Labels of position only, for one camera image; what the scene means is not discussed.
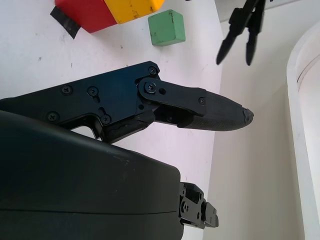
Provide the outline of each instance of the white surface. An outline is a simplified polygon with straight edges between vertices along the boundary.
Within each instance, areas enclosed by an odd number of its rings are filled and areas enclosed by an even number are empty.
[[[222,31],[213,0],[167,0],[162,11],[184,16],[186,42],[151,45],[147,17],[75,40],[50,16],[54,0],[0,0],[0,98],[15,97],[145,61],[158,64],[162,80],[218,93],[215,57]],[[207,195],[214,132],[152,124],[117,145],[176,166],[181,180]],[[203,231],[185,227],[185,240]]]
[[[310,163],[318,217],[320,215],[320,61],[305,75],[299,96],[305,142]]]
[[[315,63],[315,59],[318,58],[317,56],[320,53],[319,39],[320,23],[301,37],[294,47],[287,65],[290,131],[293,138],[293,154],[296,161],[303,225],[305,239],[307,240],[320,239],[319,156],[315,151],[315,147],[319,148],[319,144],[314,145],[317,138],[313,138],[312,133],[318,130],[318,123],[312,125],[315,117],[313,111],[317,111],[317,109],[315,109],[315,105],[309,97],[310,94],[315,102],[319,99],[314,92],[317,89],[319,90],[317,88],[318,84],[312,80],[313,77],[316,77],[315,70],[310,67]]]
[[[220,226],[206,229],[204,240],[320,239],[304,229],[286,119],[288,59],[320,20],[319,9],[319,0],[268,9],[252,66],[246,66],[246,33],[225,59],[220,93],[252,110],[254,120],[242,130],[215,134],[208,199]],[[221,26],[226,34],[229,25]]]
[[[275,8],[299,0],[266,0],[265,9]],[[235,8],[243,8],[246,0],[215,0],[220,22],[227,21]]]

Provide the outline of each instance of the white table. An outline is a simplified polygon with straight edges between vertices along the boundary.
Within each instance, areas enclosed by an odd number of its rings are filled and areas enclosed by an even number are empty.
[[[161,11],[183,14],[186,33],[186,42],[167,47],[152,46],[147,17],[94,34],[80,29],[73,40],[50,16],[53,8],[54,0],[0,0],[0,99],[146,61],[158,64],[163,81],[219,92],[222,31],[214,0],[167,0]],[[116,145],[177,167],[182,181],[208,195],[214,132],[154,123]],[[183,239],[202,236],[185,227]]]

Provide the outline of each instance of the metal bracket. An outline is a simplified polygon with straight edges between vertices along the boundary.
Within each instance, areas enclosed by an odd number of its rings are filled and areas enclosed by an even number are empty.
[[[146,100],[185,109],[199,116],[207,112],[207,91],[202,88],[180,86],[146,77],[139,82],[138,89]]]
[[[180,183],[179,217],[182,224],[200,229],[219,226],[217,210],[204,199],[204,192],[192,183]]]

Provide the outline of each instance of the white container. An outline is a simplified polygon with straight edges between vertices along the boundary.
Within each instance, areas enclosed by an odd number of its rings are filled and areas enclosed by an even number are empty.
[[[292,160],[296,166],[294,174],[297,176],[304,235],[306,240],[319,240],[320,23],[302,36],[290,55],[287,90]]]

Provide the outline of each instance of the white wall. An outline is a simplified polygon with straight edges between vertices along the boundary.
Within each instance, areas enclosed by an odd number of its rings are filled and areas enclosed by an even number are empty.
[[[299,0],[266,0],[265,8],[270,9]],[[235,8],[242,8],[246,0],[215,0],[220,22],[228,20]]]
[[[246,33],[224,61],[220,93],[255,118],[247,128],[216,133],[208,200],[220,226],[206,229],[204,240],[304,239],[286,121],[286,68],[296,42],[320,20],[319,9],[319,0],[302,0],[267,10],[253,64],[246,66]],[[229,24],[221,25],[226,35]]]

